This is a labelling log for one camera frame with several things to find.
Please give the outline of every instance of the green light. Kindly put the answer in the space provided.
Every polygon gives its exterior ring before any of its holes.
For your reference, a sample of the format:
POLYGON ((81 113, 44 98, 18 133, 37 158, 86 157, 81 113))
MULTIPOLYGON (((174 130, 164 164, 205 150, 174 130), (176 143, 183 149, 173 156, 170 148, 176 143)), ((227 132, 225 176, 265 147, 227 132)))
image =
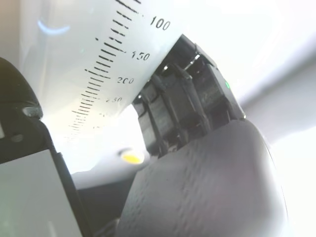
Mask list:
POLYGON ((231 87, 229 86, 229 84, 228 84, 228 82, 226 81, 225 82, 225 84, 226 84, 226 87, 228 88, 228 89, 230 89, 231 87))

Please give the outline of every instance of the measurement scale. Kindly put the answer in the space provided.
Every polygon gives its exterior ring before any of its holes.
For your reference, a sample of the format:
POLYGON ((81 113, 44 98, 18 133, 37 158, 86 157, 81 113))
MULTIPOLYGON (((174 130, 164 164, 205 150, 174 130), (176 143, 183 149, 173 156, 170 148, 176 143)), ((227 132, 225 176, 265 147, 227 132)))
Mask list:
POLYGON ((131 104, 180 37, 183 1, 22 3, 20 68, 56 149, 93 136, 131 104))

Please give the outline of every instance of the black mechanical part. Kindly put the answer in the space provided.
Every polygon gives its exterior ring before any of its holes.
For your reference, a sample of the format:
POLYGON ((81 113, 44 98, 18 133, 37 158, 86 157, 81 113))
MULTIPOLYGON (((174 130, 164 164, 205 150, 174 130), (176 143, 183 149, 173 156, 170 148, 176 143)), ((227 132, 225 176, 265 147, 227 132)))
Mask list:
POLYGON ((214 61, 184 35, 133 105, 146 147, 159 157, 244 118, 214 61))
POLYGON ((0 164, 50 150, 66 196, 83 237, 91 237, 85 213, 64 159, 57 153, 42 117, 40 104, 19 71, 0 58, 0 164))
POLYGON ((117 237, 279 237, 286 225, 269 150, 243 119, 138 172, 117 237))

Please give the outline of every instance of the gray plastic cover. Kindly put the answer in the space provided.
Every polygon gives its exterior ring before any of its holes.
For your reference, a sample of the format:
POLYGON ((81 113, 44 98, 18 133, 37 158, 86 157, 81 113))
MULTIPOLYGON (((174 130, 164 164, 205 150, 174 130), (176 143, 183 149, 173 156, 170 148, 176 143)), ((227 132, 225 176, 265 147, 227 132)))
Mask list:
POLYGON ((279 237, 281 186, 250 122, 233 120, 140 171, 118 237, 279 237))

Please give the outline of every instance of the gray panel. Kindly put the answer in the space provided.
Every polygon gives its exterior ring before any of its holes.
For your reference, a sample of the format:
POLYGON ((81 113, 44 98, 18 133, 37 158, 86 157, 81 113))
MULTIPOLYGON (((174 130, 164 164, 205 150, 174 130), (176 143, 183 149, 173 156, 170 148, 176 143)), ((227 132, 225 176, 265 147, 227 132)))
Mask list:
POLYGON ((286 208, 258 130, 232 121, 139 172, 118 237, 278 237, 286 208))

